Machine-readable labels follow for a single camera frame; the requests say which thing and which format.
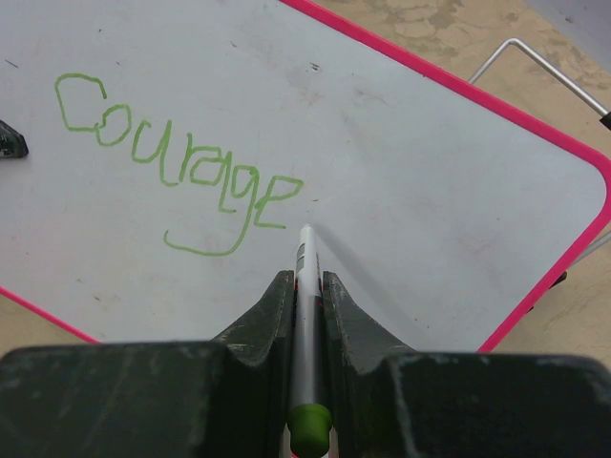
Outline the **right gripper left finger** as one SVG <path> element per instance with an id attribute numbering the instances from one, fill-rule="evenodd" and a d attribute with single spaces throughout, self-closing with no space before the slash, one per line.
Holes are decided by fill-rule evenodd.
<path id="1" fill-rule="evenodd" d="M 280 457 L 294 275 L 209 341 L 34 346 L 1 361 L 5 457 Z"/>

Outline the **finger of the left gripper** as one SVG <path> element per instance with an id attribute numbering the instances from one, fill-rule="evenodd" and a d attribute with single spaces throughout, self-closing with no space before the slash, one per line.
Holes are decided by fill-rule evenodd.
<path id="1" fill-rule="evenodd" d="M 0 157 L 22 158 L 29 153 L 25 138 L 9 124 L 0 121 Z"/>

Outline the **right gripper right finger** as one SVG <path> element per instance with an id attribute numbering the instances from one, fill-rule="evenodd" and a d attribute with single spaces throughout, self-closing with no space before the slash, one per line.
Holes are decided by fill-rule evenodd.
<path id="1" fill-rule="evenodd" d="M 574 355 L 419 352 L 323 275 L 339 457 L 606 457 L 610 373 Z"/>

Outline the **white whiteboard marker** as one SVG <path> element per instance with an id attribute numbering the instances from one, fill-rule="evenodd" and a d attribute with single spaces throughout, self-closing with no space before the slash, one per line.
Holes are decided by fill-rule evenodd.
<path id="1" fill-rule="evenodd" d="M 314 228 L 300 231 L 286 424 L 296 457 L 323 457 L 330 448 L 332 416 L 321 274 Z"/>

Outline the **pink framed whiteboard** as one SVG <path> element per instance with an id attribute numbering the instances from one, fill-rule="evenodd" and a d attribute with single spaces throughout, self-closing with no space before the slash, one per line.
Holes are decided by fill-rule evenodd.
<path id="1" fill-rule="evenodd" d="M 493 348 L 610 220 L 594 149 L 307 1 L 5 1 L 1 291 L 207 339 L 318 237 L 419 350 Z"/>

